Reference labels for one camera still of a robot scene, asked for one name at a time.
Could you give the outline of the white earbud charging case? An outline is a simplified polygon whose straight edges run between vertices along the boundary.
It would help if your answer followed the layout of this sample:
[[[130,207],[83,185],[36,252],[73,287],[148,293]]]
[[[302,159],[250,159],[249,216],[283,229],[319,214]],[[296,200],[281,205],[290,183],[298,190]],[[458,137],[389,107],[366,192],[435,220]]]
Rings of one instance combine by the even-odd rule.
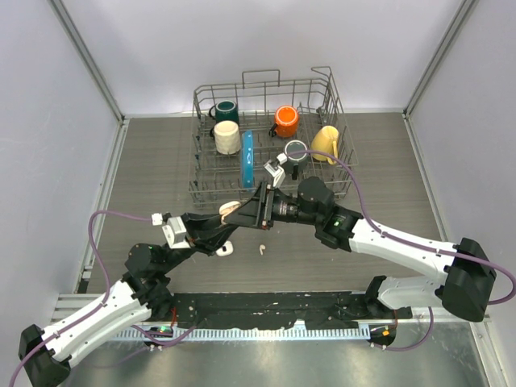
[[[216,250],[216,255],[219,257],[230,256],[234,252],[233,243],[228,240],[219,249]]]

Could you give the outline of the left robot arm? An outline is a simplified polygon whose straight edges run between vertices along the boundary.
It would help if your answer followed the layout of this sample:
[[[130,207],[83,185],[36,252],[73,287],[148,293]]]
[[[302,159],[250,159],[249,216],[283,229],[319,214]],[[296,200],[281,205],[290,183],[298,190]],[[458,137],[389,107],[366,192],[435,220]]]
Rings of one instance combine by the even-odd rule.
[[[146,221],[162,229],[163,245],[136,244],[127,271],[107,283],[103,295],[59,322],[23,330],[17,369],[26,372],[31,385],[58,386],[111,336],[149,319],[164,321],[174,303],[168,273],[195,253],[215,254],[237,228],[220,214],[153,214]]]

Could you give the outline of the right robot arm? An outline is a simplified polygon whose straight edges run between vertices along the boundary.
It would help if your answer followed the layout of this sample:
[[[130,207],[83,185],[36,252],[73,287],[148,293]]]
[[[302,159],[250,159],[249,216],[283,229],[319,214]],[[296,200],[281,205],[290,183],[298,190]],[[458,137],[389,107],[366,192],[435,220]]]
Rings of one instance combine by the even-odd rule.
[[[244,203],[219,209],[223,222],[268,230],[274,222],[311,225],[315,237],[332,249],[379,257],[410,268],[416,277],[374,277],[364,298],[373,318],[404,307],[442,306],[457,318],[483,320],[497,274],[480,244],[463,238],[454,244],[424,239],[369,222],[361,213],[335,203],[335,194],[317,177],[298,186],[293,197],[263,182]]]

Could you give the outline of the beige earbud case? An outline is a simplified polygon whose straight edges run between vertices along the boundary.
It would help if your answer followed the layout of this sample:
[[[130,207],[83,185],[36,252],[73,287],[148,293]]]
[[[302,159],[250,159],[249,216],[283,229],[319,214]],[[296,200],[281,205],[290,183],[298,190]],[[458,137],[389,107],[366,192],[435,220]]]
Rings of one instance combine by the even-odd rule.
[[[231,201],[221,205],[218,209],[218,213],[221,215],[221,222],[224,223],[224,219],[231,212],[238,209],[241,206],[241,202],[239,201]]]

